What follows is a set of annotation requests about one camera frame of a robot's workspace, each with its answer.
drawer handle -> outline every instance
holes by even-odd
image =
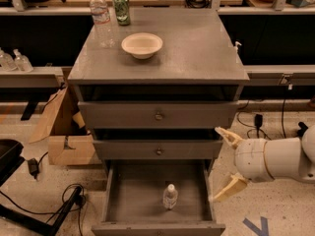
[[[156,150],[156,154],[157,154],[157,155],[162,155],[162,154],[163,154],[163,150],[160,149],[160,148],[158,148],[158,149]]]
[[[159,113],[159,112],[156,113],[156,120],[157,121],[161,121],[163,118],[164,118],[164,116],[161,113]]]

green soda can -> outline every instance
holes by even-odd
[[[117,22],[120,26],[130,24],[129,0],[113,0]]]

floor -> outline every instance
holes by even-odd
[[[23,103],[0,104],[0,139],[14,139],[24,146],[25,159],[39,160],[47,152],[47,139],[29,144],[29,137],[40,117],[39,108],[29,121],[20,121]],[[241,101],[238,119],[253,125],[255,113],[263,115],[262,129],[271,139],[281,139],[283,103],[278,101]],[[284,106],[283,124],[286,136],[295,137],[298,122],[307,126],[315,123],[315,109],[307,106],[307,100],[287,101]],[[247,138],[251,128],[241,124],[236,116],[231,131]],[[215,162],[209,181],[213,195],[237,172],[233,164],[233,149],[223,144],[220,157]],[[62,194],[70,184],[80,183],[85,188],[87,203],[80,213],[83,235],[93,235],[91,227],[100,222],[105,199],[106,177],[100,165],[55,166],[49,165],[47,156],[40,164],[35,180],[24,162],[15,174],[1,187],[21,207],[35,211],[56,211],[62,205]],[[0,195],[0,203],[17,209]],[[315,232],[315,184],[302,184],[290,179],[277,179],[269,183],[249,183],[248,187],[221,203],[213,203],[217,223],[225,224],[222,236],[313,236]],[[50,215],[32,217],[46,221]],[[71,212],[57,235],[80,235],[79,213]],[[0,219],[0,235],[37,235],[9,221]]]

blue tape mark on floor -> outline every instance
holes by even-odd
[[[243,223],[251,229],[254,233],[258,236],[269,236],[269,229],[268,229],[268,220],[266,217],[261,216],[260,221],[262,224],[262,229],[259,229],[256,225],[254,225],[251,221],[249,221],[246,217]]]

clear water bottle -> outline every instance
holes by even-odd
[[[19,70],[21,72],[27,72],[27,73],[31,72],[33,70],[33,67],[28,57],[25,55],[22,55],[18,49],[14,49],[13,52],[16,55],[14,62],[18,66]]]
[[[14,62],[11,55],[8,53],[5,53],[1,48],[0,48],[0,65],[4,71],[12,71],[12,70],[17,69],[17,65]]]
[[[114,42],[110,14],[105,0],[91,0],[90,9],[96,37],[102,47],[112,47]]]
[[[167,209],[173,209],[176,206],[178,191],[175,186],[170,184],[166,187],[163,193],[163,205]]]

